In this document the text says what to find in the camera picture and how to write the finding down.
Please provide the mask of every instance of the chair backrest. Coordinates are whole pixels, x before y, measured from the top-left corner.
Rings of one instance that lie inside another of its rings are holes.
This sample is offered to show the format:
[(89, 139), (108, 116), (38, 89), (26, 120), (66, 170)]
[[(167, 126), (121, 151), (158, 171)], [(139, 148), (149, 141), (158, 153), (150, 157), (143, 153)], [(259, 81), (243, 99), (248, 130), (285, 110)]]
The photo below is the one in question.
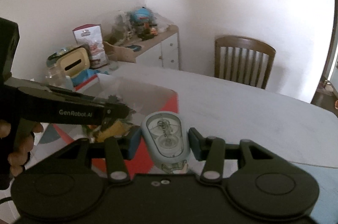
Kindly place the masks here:
[(266, 88), (276, 50), (268, 44), (242, 36), (215, 40), (215, 77)]

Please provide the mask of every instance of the yellow object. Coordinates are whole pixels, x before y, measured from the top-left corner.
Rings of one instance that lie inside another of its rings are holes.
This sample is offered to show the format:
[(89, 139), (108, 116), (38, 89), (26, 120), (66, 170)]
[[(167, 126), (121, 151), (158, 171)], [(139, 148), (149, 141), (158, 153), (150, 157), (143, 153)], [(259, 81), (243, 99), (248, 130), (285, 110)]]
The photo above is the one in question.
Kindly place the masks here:
[(80, 47), (60, 57), (56, 65), (70, 78), (74, 78), (90, 67), (88, 53), (85, 48)]
[(122, 136), (126, 134), (129, 129), (132, 127), (132, 125), (128, 125), (126, 123), (121, 122), (120, 120), (117, 120), (111, 127), (106, 129), (103, 132), (100, 132), (96, 141), (98, 143), (103, 142), (105, 139), (111, 136)]

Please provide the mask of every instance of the finger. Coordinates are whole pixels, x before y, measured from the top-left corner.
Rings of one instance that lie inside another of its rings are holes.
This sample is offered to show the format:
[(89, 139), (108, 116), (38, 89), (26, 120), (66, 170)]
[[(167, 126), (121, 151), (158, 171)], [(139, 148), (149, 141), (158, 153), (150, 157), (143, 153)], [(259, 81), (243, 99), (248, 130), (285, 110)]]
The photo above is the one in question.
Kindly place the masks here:
[(10, 170), (13, 176), (18, 176), (20, 173), (23, 172), (23, 167), (22, 166), (11, 166)]
[(34, 147), (34, 138), (33, 136), (28, 136), (20, 143), (19, 151), (21, 153), (28, 153), (30, 152)]
[(8, 156), (8, 162), (12, 166), (19, 166), (26, 163), (28, 159), (28, 153), (13, 152)]
[(11, 132), (11, 125), (5, 120), (0, 120), (0, 138), (6, 137)]
[(32, 129), (32, 131), (35, 133), (43, 132), (43, 126), (40, 123), (37, 123)]

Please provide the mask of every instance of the screw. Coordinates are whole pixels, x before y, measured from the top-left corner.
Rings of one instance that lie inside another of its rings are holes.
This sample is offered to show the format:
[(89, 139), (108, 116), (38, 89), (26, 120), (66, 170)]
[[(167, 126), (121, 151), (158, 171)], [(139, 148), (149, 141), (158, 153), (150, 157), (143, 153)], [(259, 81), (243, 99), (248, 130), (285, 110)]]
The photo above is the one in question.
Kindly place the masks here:
[(116, 171), (110, 174), (110, 177), (114, 180), (123, 180), (127, 178), (127, 174), (125, 172)]
[(158, 186), (161, 185), (161, 183), (158, 182), (158, 181), (152, 181), (151, 184), (152, 184), (154, 187), (158, 187)]
[(205, 173), (203, 173), (203, 176), (206, 179), (215, 180), (218, 179), (221, 175), (219, 174), (219, 172), (216, 171), (206, 171)]
[(169, 179), (162, 179), (161, 184), (168, 185), (168, 184), (170, 184), (170, 180)]

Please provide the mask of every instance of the wall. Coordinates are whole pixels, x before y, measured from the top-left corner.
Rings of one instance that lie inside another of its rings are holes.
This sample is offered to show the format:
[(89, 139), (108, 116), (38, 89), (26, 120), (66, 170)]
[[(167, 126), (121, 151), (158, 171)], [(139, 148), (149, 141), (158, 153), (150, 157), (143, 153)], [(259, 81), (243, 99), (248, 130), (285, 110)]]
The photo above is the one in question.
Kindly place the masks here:
[(213, 75), (214, 38), (244, 35), (273, 46), (267, 90), (310, 102), (331, 39), (334, 0), (147, 0), (180, 28), (183, 70)]
[(116, 11), (135, 5), (138, 0), (0, 0), (0, 16), (19, 25), (13, 76), (42, 79), (47, 57), (74, 44), (72, 29), (103, 22), (108, 30)]

